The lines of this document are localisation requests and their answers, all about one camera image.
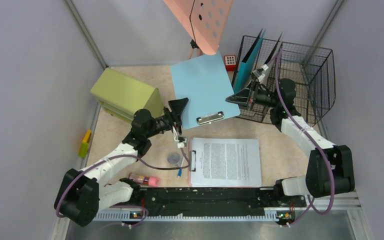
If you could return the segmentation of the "teal file folder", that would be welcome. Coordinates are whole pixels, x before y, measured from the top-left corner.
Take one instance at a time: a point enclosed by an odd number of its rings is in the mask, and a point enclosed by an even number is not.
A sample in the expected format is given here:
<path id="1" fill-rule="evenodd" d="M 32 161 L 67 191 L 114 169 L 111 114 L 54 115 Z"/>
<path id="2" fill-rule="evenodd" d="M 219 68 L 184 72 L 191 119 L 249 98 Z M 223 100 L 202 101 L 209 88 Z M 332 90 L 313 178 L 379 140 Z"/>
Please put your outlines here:
<path id="1" fill-rule="evenodd" d="M 245 87 L 246 82 L 250 78 L 251 72 L 253 70 L 254 64 L 256 62 L 258 53 L 262 45 L 265 31 L 266 30 L 264 28 L 260 30 L 250 49 L 245 54 L 242 61 L 239 63 L 235 83 L 233 85 L 233 91 L 235 94 Z"/>

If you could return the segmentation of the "light blue clipboard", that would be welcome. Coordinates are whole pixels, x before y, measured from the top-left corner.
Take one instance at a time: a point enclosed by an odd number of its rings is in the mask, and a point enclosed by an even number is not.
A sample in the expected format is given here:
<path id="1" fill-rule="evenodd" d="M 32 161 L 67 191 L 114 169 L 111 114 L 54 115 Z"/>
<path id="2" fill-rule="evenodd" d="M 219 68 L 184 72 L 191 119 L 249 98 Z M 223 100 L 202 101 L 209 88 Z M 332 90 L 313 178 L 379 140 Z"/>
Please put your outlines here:
<path id="1" fill-rule="evenodd" d="M 188 98 L 181 114 L 182 128 L 199 126 L 198 118 L 223 113 L 224 119 L 239 116 L 237 104 L 226 101 L 234 91 L 219 52 L 201 55 L 170 66 L 175 97 Z"/>

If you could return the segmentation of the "grey white file folder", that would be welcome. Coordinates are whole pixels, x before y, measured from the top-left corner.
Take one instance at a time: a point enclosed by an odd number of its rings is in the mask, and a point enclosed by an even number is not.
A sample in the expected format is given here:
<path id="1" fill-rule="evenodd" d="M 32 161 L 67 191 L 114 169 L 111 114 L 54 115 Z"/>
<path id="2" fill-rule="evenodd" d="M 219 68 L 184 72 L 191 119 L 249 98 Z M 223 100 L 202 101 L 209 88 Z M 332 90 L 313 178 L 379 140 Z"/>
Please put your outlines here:
<path id="1" fill-rule="evenodd" d="M 266 61 L 264 62 L 265 65 L 269 66 L 275 60 L 276 55 L 278 54 L 278 52 L 280 50 L 283 37 L 284 37 L 284 33 L 282 32 L 280 34 L 279 38 L 277 39 L 277 41 L 276 41 L 273 49 L 271 50 L 270 54 L 268 55 Z"/>

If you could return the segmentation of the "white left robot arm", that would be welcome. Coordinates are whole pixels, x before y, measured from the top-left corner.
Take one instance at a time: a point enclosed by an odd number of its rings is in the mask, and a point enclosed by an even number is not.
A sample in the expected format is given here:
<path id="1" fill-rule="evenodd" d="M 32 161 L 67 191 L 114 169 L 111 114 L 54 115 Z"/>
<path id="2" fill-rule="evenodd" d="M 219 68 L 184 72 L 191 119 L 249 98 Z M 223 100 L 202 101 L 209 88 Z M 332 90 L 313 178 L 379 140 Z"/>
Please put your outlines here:
<path id="1" fill-rule="evenodd" d="M 133 115 L 131 129 L 122 142 L 94 164 L 80 170 L 68 170 L 61 182 L 54 202 L 58 218 L 68 218 L 80 227 L 88 225 L 101 210 L 125 203 L 134 207 L 140 202 L 140 193 L 130 180 L 108 182 L 121 170 L 141 162 L 153 166 L 142 158 L 152 146 L 151 137 L 172 132 L 174 142 L 186 157 L 187 138 L 182 134 L 181 116 L 187 106 L 187 97 L 170 100 L 163 114 L 153 117 L 148 109 L 139 109 Z"/>

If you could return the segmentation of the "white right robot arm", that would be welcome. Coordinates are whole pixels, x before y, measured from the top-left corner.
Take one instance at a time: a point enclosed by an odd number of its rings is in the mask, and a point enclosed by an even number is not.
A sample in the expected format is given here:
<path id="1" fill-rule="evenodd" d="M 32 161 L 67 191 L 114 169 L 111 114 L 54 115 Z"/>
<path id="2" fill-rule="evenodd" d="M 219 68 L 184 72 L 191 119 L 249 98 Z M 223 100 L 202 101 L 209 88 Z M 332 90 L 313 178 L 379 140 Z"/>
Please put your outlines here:
<path id="1" fill-rule="evenodd" d="M 308 157 L 304 176 L 275 182 L 273 200 L 287 206 L 294 196 L 327 197 L 354 191 L 355 178 L 351 149 L 322 137 L 295 107 L 296 83 L 289 78 L 277 81 L 274 91 L 247 87 L 226 98 L 228 103 L 249 107 L 253 103 L 270 108 L 270 121 L 291 138 Z"/>

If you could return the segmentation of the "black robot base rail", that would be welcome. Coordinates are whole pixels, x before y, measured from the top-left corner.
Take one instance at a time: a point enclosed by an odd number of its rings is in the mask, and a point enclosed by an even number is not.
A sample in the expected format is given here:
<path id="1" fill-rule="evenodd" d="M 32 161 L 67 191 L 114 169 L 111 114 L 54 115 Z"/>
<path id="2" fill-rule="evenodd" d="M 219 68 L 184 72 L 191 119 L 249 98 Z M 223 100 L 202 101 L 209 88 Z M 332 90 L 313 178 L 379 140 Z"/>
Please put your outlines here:
<path id="1" fill-rule="evenodd" d="M 306 207 L 303 196 L 279 197 L 271 188 L 140 187 L 126 205 L 146 208 L 148 219 L 268 217 L 270 208 Z"/>

